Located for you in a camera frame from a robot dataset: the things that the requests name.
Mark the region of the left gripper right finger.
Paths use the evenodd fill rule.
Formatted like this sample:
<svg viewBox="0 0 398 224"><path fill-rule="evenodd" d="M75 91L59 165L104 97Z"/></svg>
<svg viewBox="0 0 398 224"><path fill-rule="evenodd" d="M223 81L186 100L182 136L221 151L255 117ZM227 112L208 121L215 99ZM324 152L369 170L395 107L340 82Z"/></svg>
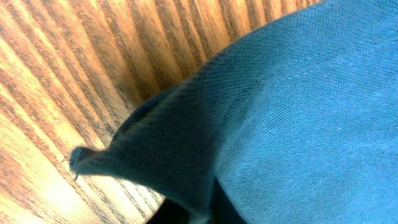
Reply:
<svg viewBox="0 0 398 224"><path fill-rule="evenodd" d="M233 207L220 183L215 180L211 202L211 224L246 224Z"/></svg>

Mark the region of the blue polo shirt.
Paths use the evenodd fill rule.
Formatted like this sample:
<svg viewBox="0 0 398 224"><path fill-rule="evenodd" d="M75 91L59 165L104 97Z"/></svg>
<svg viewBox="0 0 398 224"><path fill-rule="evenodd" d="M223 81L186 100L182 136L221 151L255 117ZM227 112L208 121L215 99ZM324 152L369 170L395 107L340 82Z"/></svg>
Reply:
<svg viewBox="0 0 398 224"><path fill-rule="evenodd" d="M149 187L210 223L397 222L397 2L323 1L230 45L70 168Z"/></svg>

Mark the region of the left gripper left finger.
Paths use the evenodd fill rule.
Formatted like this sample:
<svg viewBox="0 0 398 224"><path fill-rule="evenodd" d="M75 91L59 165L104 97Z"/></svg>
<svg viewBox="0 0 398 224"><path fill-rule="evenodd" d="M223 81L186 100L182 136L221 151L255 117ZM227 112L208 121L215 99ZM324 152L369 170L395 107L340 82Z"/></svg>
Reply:
<svg viewBox="0 0 398 224"><path fill-rule="evenodd" d="M146 224L188 224L189 213L176 202L166 198Z"/></svg>

